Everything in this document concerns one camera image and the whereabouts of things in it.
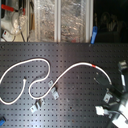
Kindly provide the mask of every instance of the black surface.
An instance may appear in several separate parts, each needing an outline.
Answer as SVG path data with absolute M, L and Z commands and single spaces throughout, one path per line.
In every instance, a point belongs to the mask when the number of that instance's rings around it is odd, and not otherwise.
M 121 85 L 118 62 L 128 61 L 127 44 L 55 44 L 55 43 L 1 43 L 0 76 L 11 65 L 30 58 L 41 57 L 51 64 L 51 73 L 45 82 L 32 88 L 33 95 L 39 96 L 48 90 L 53 81 L 69 66 L 77 62 L 90 62 L 103 68 L 115 85 Z M 30 83 L 47 72 L 44 62 L 32 62 L 14 68 L 0 86 L 0 96 L 12 101 L 21 91 L 22 80 L 27 85 L 21 98 L 13 105 L 0 103 L 0 116 L 6 118 L 1 128 L 105 128 L 109 119 L 97 116 L 95 106 L 104 105 L 106 89 L 93 78 L 96 69 L 80 66 L 72 69 L 58 82 L 59 99 L 51 93 L 45 98 L 45 105 L 32 114 L 29 108 L 35 103 L 28 95 Z

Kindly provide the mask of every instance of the metal rod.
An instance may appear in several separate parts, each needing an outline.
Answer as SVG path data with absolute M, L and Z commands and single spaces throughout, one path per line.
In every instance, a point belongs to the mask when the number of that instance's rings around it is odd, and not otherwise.
M 0 0 L 0 7 L 1 7 L 1 0 Z M 0 24 L 1 24 L 1 8 L 0 8 Z M 1 36 L 1 28 L 0 28 L 0 36 Z
M 58 0 L 55 0 L 54 42 L 58 42 Z
M 90 39 L 92 37 L 92 30 L 93 30 L 93 7 L 94 7 L 94 1 L 90 0 Z
M 61 42 L 61 0 L 58 0 L 58 42 Z
M 90 42 L 90 0 L 86 0 L 86 16 L 85 16 L 85 42 Z

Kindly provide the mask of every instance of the white plastic part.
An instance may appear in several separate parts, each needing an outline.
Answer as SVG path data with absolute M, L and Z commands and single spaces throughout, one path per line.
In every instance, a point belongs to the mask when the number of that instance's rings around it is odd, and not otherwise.
M 122 104 L 119 106 L 119 111 L 124 114 L 126 118 L 128 118 L 128 101 L 125 106 Z M 128 124 L 126 124 L 126 119 L 122 115 L 120 115 L 119 117 L 115 117 L 112 122 L 118 128 L 128 128 Z
M 14 40 L 14 36 L 11 35 L 8 31 L 4 30 L 2 37 L 7 41 L 7 42 L 12 42 Z
M 96 106 L 95 108 L 96 108 L 96 113 L 97 113 L 97 115 L 102 115 L 102 116 L 104 116 L 104 109 L 103 109 L 102 106 Z

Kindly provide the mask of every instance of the cable plug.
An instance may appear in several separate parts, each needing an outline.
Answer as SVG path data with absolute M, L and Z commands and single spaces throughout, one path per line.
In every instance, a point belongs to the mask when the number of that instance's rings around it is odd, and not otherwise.
M 26 81 L 27 81 L 27 78 L 26 78 L 26 77 L 24 77 L 23 82 L 24 82 L 24 83 L 26 83 Z

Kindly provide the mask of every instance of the electrical cord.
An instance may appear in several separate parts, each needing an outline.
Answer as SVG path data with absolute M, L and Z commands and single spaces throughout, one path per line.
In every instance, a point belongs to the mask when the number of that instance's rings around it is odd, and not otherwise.
M 21 36 L 22 36 L 22 39 L 23 39 L 23 41 L 25 42 L 25 39 L 24 39 L 24 36 L 23 36 L 23 33 L 22 33 L 22 31 L 21 31 Z
M 40 82 L 40 81 L 45 80 L 45 79 L 49 76 L 49 74 L 50 74 L 50 64 L 49 64 L 49 62 L 48 62 L 47 60 L 45 60 L 45 59 L 42 59 L 42 58 L 35 58 L 35 59 L 30 59 L 30 60 L 26 60 L 26 61 L 19 62 L 19 63 L 17 63 L 17 64 L 14 64 L 14 65 L 11 66 L 10 68 L 8 68 L 8 69 L 4 72 L 4 74 L 2 75 L 2 77 L 0 78 L 0 84 L 2 83 L 2 80 L 4 79 L 5 75 L 6 75 L 11 69 L 13 69 L 14 67 L 17 67 L 17 66 L 19 66 L 19 65 L 32 62 L 32 61 L 44 61 L 44 62 L 47 63 L 47 65 L 48 65 L 48 74 L 47 74 L 47 76 L 46 76 L 45 78 L 43 78 L 43 79 L 36 80 L 36 82 Z M 21 93 L 19 94 L 19 96 L 18 96 L 14 101 L 12 101 L 12 102 L 10 102 L 10 103 L 7 103 L 7 102 L 3 101 L 3 100 L 1 99 L 1 97 L 0 97 L 0 101 L 1 101 L 3 104 L 5 104 L 5 105 L 12 105 L 12 104 L 14 104 L 14 103 L 21 97 L 21 95 L 23 94 L 24 88 L 25 88 L 25 84 L 26 84 L 26 79 L 23 79 L 23 88 L 22 88 L 22 91 L 21 91 Z
M 119 111 L 115 111 L 115 110 L 114 111 L 108 110 L 108 112 L 122 115 L 126 119 L 126 123 L 128 124 L 128 118 L 123 113 L 121 113 Z
M 26 79 L 24 78 L 24 79 L 23 79 L 23 88 L 22 88 L 22 91 L 21 91 L 21 93 L 19 94 L 19 96 L 18 96 L 14 101 L 12 101 L 12 102 L 10 102 L 10 103 L 7 103 L 7 102 L 3 101 L 3 100 L 1 99 L 1 97 L 0 97 L 0 101 L 1 101 L 3 104 L 5 104 L 5 105 L 12 105 L 12 104 L 14 104 L 14 103 L 21 97 L 21 95 L 23 94 L 24 88 L 25 88 L 25 84 L 26 84 Z
M 39 79 L 39 80 L 33 81 L 33 82 L 30 84 L 30 86 L 29 86 L 29 90 L 28 90 L 28 91 L 29 91 L 29 95 L 30 95 L 31 98 L 36 99 L 36 100 L 37 100 L 37 99 L 42 99 L 42 98 L 46 97 L 46 96 L 49 94 L 49 92 L 51 91 L 51 89 L 52 89 L 52 88 L 56 85 L 56 83 L 60 80 L 61 77 L 63 77 L 63 76 L 64 76 L 68 71 L 70 71 L 72 68 L 78 67 L 78 66 L 89 66 L 89 67 L 93 67 L 93 68 L 98 69 L 99 71 L 101 71 L 101 72 L 107 77 L 107 79 L 108 79 L 110 85 L 112 85 L 112 81 L 111 81 L 110 77 L 108 76 L 108 74 L 107 74 L 103 69 L 101 69 L 100 67 L 98 67 L 98 66 L 96 66 L 96 65 L 90 64 L 90 63 L 80 62 L 80 63 L 73 64 L 73 65 L 70 66 L 68 69 L 66 69 L 66 70 L 57 78 L 57 80 L 54 82 L 54 84 L 52 85 L 52 87 L 51 87 L 43 96 L 34 97 L 34 96 L 32 96 L 31 91 L 30 91 L 30 90 L 31 90 L 31 87 L 32 87 L 35 83 L 37 83 L 37 82 L 42 82 L 42 81 L 44 81 L 45 79 L 47 79 L 48 76 L 49 76 L 49 74 L 50 74 L 50 63 L 49 63 L 46 59 L 42 59 L 42 58 L 30 59 L 30 60 L 26 60 L 26 61 L 23 61 L 23 62 L 19 62 L 19 63 L 17 63 L 17 64 L 14 64 L 13 66 L 11 66 L 9 69 L 7 69 L 7 70 L 4 72 L 4 74 L 2 75 L 2 77 L 1 77 L 1 79 L 0 79 L 0 84 L 2 83 L 2 80 L 3 80 L 3 78 L 5 77 L 5 75 L 6 75 L 11 69 L 13 69 L 13 68 L 16 67 L 16 66 L 19 66 L 19 65 L 22 65 L 22 64 L 26 64 L 26 63 L 29 63 L 29 62 L 32 62 L 32 61 L 44 61 L 44 62 L 48 65 L 48 73 L 47 73 L 47 75 L 46 75 L 43 79 Z M 5 104 L 5 105 L 11 105 L 11 104 L 15 103 L 15 102 L 19 99 L 19 97 L 22 95 L 22 93 L 23 93 L 23 91 L 24 91 L 24 86 L 23 86 L 23 89 L 22 89 L 20 95 L 19 95 L 14 101 L 12 101 L 12 102 L 10 102 L 10 103 L 7 103 L 7 102 L 4 102 L 1 98 L 0 98 L 0 101 L 1 101 L 3 104 Z
M 100 70 L 100 71 L 108 78 L 110 85 L 112 85 L 112 81 L 111 81 L 110 77 L 107 75 L 107 73 L 106 73 L 103 69 L 101 69 L 101 68 L 98 67 L 98 66 L 92 65 L 92 64 L 90 64 L 90 63 L 81 62 L 81 63 L 74 64 L 74 65 L 70 66 L 67 70 L 65 70 L 65 71 L 57 78 L 57 80 L 54 82 L 54 84 L 51 86 L 51 88 L 50 88 L 43 96 L 41 96 L 41 97 L 34 97 L 34 96 L 31 95 L 31 92 L 30 92 L 31 87 L 32 87 L 33 84 L 35 84 L 37 81 L 32 82 L 32 83 L 30 84 L 30 86 L 29 86 L 29 95 L 30 95 L 30 97 L 33 98 L 33 99 L 36 99 L 36 100 L 42 99 L 42 98 L 46 97 L 46 96 L 48 95 L 48 93 L 52 90 L 52 88 L 56 85 L 56 83 L 59 81 L 59 79 L 60 79 L 62 76 L 64 76 L 64 75 L 65 75 L 68 71 L 70 71 L 72 68 L 77 67 L 77 66 L 81 66 L 81 65 L 93 67 L 93 68 L 96 68 L 96 69 Z

